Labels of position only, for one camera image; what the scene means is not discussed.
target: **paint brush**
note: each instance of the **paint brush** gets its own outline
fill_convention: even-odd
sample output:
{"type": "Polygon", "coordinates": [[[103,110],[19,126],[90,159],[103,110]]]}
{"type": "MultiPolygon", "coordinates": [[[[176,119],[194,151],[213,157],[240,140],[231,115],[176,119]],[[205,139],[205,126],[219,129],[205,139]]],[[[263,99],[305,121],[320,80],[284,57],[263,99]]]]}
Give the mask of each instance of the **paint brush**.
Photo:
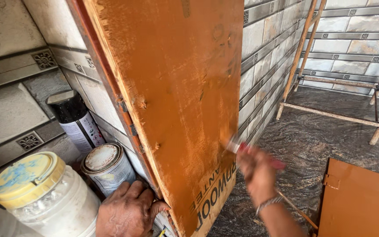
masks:
{"type": "MultiPolygon", "coordinates": [[[[234,154],[247,147],[246,143],[236,134],[232,134],[228,139],[221,139],[221,142],[226,150],[234,154]]],[[[277,159],[272,159],[271,166],[277,170],[282,170],[286,167],[286,164],[277,159]]]]}

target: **bracelet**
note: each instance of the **bracelet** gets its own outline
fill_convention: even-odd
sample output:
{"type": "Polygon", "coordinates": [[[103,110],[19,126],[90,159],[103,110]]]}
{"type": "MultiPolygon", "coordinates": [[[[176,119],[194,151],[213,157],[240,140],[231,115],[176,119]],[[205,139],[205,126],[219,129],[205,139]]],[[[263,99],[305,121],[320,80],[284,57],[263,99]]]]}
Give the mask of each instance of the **bracelet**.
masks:
{"type": "Polygon", "coordinates": [[[272,197],[270,199],[268,199],[267,201],[261,203],[261,205],[257,208],[257,212],[255,213],[256,215],[258,215],[258,213],[260,213],[260,211],[270,205],[270,204],[273,204],[273,203],[278,203],[278,202],[281,202],[282,201],[282,196],[276,196],[276,197],[272,197]]]}

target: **wrist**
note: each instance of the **wrist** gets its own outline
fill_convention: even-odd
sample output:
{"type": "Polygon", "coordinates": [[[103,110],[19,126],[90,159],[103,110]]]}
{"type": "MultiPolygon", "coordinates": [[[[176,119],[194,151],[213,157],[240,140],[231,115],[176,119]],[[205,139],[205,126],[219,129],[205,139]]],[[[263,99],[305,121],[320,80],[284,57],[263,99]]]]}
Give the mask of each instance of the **wrist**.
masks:
{"type": "Polygon", "coordinates": [[[278,194],[274,190],[274,188],[272,188],[271,190],[264,190],[264,191],[259,191],[259,192],[251,194],[253,204],[255,207],[259,207],[261,204],[263,204],[267,200],[270,200],[271,198],[277,197],[277,196],[278,194]]]}

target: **hand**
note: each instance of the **hand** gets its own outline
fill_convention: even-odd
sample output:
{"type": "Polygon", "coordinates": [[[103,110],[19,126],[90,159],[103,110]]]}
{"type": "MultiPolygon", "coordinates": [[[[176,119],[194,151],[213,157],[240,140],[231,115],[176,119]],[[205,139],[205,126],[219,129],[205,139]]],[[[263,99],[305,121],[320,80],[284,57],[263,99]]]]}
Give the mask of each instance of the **hand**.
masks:
{"type": "Polygon", "coordinates": [[[244,173],[245,184],[255,207],[275,197],[276,170],[270,154],[256,147],[246,147],[236,154],[236,162],[244,173]]]}
{"type": "Polygon", "coordinates": [[[166,202],[153,199],[141,181],[121,183],[100,205],[96,237],[151,237],[156,215],[170,210],[166,202]]]}

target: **yellow lid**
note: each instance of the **yellow lid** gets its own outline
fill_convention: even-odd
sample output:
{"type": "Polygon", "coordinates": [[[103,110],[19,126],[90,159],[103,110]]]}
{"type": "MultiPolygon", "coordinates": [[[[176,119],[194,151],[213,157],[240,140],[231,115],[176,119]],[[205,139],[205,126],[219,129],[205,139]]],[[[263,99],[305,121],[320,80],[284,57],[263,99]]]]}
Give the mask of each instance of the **yellow lid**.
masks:
{"type": "Polygon", "coordinates": [[[0,204],[24,207],[48,193],[59,182],[65,161],[45,151],[27,156],[0,174],[0,204]]]}

